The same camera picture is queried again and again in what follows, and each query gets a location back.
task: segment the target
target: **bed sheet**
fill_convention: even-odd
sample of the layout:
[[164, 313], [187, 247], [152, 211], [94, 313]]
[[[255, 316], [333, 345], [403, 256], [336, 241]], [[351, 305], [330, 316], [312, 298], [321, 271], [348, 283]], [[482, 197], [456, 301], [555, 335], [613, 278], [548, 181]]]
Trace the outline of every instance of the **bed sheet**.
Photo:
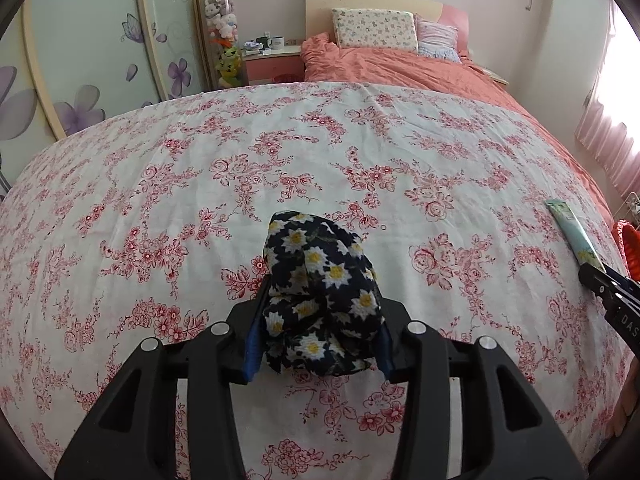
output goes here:
[[[0, 205], [0, 408], [53, 472], [140, 341], [191, 338], [255, 294], [268, 221], [295, 209], [358, 232], [382, 294], [413, 318], [464, 341], [496, 338], [585, 461], [629, 355], [578, 282], [551, 197], [623, 270], [566, 159], [505, 108], [321, 82], [109, 119], [41, 152]], [[377, 370], [318, 378], [263, 366], [232, 395], [252, 480], [382, 480], [391, 469], [406, 386]], [[187, 408], [181, 384], [183, 475]]]
[[525, 116], [572, 168], [598, 205], [607, 225], [613, 227], [607, 201], [591, 175], [534, 116], [467, 56], [462, 55], [462, 63], [458, 64], [390, 48], [338, 48], [329, 41], [327, 33], [306, 40], [300, 56], [306, 65], [305, 81], [368, 82], [435, 90], [497, 105]]

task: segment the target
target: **white mug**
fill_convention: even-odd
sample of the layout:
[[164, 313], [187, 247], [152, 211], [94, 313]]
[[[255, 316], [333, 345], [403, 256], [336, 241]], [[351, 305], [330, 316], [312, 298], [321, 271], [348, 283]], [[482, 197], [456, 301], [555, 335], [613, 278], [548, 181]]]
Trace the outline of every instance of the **white mug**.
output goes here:
[[284, 48], [284, 38], [282, 36], [271, 38], [271, 48], [273, 50]]

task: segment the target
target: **silver screw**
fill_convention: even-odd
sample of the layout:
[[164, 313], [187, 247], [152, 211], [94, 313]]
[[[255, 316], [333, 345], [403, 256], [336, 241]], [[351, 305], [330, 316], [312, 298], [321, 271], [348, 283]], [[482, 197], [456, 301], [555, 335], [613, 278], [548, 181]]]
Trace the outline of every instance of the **silver screw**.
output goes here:
[[478, 341], [480, 343], [480, 346], [486, 350], [493, 350], [498, 346], [498, 343], [495, 342], [495, 339], [487, 335], [483, 335]]
[[427, 332], [427, 326], [421, 321], [412, 321], [406, 326], [412, 334], [424, 334]]
[[211, 333], [213, 335], [225, 335], [231, 327], [225, 321], [219, 321], [211, 325]]
[[142, 343], [140, 343], [140, 348], [145, 352], [151, 352], [158, 348], [158, 339], [155, 337], [147, 337]]

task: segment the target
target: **pink pillow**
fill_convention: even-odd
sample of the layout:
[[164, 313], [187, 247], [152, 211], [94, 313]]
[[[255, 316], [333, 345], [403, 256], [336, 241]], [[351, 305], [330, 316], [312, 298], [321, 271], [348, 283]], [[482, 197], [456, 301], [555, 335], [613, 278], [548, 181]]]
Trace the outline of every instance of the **pink pillow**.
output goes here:
[[429, 43], [434, 46], [444, 46], [456, 50], [458, 43], [458, 28], [442, 25], [425, 20], [419, 14], [414, 15], [415, 33], [418, 43]]

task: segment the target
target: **pink curtain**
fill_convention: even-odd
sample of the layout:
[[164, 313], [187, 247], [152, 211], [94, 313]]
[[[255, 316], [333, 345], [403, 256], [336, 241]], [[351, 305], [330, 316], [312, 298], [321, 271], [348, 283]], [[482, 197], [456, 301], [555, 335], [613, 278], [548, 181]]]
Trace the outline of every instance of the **pink curtain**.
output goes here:
[[622, 196], [640, 191], [640, 41], [613, 0], [602, 65], [575, 136]]

